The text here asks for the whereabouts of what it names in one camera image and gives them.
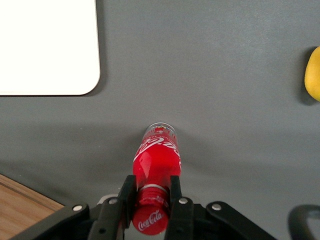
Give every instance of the red bottle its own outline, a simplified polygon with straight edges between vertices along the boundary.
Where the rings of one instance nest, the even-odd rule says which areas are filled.
[[[154,123],[143,136],[133,160],[137,200],[132,223],[143,234],[156,235],[167,228],[170,214],[170,176],[180,176],[181,159],[174,128]]]

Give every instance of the bottle cap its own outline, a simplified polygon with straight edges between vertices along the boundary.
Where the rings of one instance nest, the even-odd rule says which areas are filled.
[[[157,235],[163,232],[169,221],[169,195],[157,187],[141,189],[137,195],[132,223],[141,233]]]

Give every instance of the bottle label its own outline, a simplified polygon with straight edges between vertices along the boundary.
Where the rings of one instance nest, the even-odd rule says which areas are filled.
[[[180,154],[179,154],[179,152],[177,150],[177,147],[173,143],[165,140],[163,137],[150,137],[140,145],[138,151],[136,152],[136,155],[135,155],[133,161],[135,161],[137,159],[137,157],[139,157],[140,154],[142,154],[145,150],[151,148],[154,145],[163,145],[163,146],[165,146],[165,147],[167,147],[169,149],[173,149],[175,154],[177,154],[178,157],[180,158]]]
[[[145,221],[140,221],[138,223],[138,228],[142,232],[146,228],[152,226],[156,222],[158,222],[160,219],[163,218],[163,214],[159,212],[159,210],[154,211],[153,213],[150,214],[150,216],[145,220]]]

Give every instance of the yellow object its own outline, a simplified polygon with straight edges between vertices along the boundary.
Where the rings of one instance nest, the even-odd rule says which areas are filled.
[[[304,85],[311,97],[320,102],[320,46],[310,56],[305,69]]]

